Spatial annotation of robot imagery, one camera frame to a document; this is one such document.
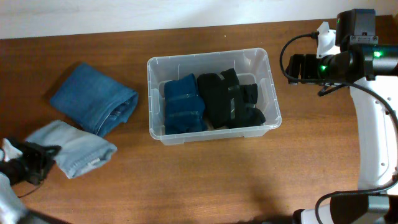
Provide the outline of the light blue jeans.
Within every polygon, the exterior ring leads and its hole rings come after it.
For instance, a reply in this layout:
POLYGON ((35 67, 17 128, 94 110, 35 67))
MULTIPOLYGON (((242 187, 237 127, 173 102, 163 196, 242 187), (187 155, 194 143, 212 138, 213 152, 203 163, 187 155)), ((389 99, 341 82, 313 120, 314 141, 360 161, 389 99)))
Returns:
POLYGON ((25 140, 41 146, 60 146, 55 162, 69 179, 103 166, 117 151, 107 140, 60 120, 36 130, 25 140))

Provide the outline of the black garment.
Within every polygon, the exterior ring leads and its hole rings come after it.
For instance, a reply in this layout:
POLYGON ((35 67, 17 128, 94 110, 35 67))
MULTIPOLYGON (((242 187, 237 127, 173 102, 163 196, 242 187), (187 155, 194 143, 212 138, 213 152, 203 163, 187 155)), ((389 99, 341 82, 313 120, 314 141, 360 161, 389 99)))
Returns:
POLYGON ((205 102, 205 115, 213 128, 244 128, 265 123, 263 112, 256 108, 257 84, 240 84, 235 69, 202 74, 197 83, 205 102))

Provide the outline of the dark blue jeans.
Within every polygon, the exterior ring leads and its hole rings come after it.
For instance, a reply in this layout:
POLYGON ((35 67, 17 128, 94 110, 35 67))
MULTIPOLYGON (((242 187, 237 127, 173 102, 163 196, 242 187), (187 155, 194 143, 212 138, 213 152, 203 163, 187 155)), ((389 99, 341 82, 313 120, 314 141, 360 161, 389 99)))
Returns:
POLYGON ((128 121, 138 99, 137 91, 82 63, 51 97, 50 104, 84 131, 104 137, 128 121))

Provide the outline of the blue garment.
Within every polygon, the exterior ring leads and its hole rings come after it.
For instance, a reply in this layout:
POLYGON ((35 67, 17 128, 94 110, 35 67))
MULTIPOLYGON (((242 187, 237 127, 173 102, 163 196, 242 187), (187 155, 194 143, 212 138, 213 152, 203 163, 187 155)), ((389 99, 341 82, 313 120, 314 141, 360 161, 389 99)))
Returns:
POLYGON ((208 129, 203 119, 205 103, 199 95, 194 74, 167 82, 164 86, 164 96, 164 125, 167 135, 202 132, 208 129))

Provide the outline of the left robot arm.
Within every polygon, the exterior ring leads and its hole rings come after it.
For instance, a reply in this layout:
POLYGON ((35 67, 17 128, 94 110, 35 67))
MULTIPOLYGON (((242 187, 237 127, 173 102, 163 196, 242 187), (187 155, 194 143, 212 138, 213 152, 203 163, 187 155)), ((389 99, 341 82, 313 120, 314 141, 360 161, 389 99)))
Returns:
POLYGON ((28 182, 39 189, 55 164, 60 146, 41 146, 15 139, 1 145, 1 223, 65 223, 64 220, 28 209, 12 186, 28 182))

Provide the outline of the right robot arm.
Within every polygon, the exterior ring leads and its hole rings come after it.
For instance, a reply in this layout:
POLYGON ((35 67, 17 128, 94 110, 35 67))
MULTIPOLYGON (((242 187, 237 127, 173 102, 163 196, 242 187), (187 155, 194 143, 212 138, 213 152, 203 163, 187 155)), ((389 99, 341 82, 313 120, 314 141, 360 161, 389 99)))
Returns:
POLYGON ((397 222, 397 47, 381 45, 376 13, 352 9, 324 22, 310 38, 314 55, 295 54, 281 68, 291 84, 320 85, 319 96, 348 88, 358 120, 358 189, 320 197, 294 212, 294 223, 397 222))

